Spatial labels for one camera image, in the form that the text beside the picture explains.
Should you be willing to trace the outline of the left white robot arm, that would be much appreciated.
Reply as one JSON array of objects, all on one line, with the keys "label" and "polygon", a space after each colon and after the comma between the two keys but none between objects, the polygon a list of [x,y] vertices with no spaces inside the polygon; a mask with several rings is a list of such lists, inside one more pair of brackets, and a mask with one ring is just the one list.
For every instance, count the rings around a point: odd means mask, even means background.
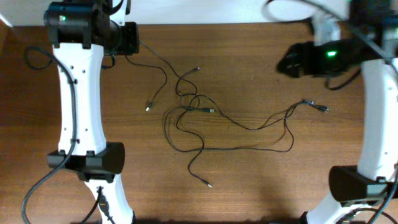
[{"label": "left white robot arm", "polygon": [[101,120],[100,74],[106,55],[139,51],[129,1],[52,2],[44,22],[60,77],[62,131],[50,167],[77,174],[98,200],[103,223],[133,223],[121,180],[125,148],[106,140]]}]

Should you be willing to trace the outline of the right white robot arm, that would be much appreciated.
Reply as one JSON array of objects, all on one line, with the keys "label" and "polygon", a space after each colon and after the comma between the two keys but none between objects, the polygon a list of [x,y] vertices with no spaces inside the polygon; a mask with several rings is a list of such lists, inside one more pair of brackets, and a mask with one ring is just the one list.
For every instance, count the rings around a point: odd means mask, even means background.
[{"label": "right white robot arm", "polygon": [[330,191],[300,223],[343,223],[375,205],[374,223],[397,197],[397,13],[387,11],[380,19],[370,17],[381,1],[359,7],[364,24],[381,25],[381,41],[362,33],[359,24],[346,26],[376,55],[361,64],[365,86],[364,140],[356,166],[334,166],[329,175]]}]

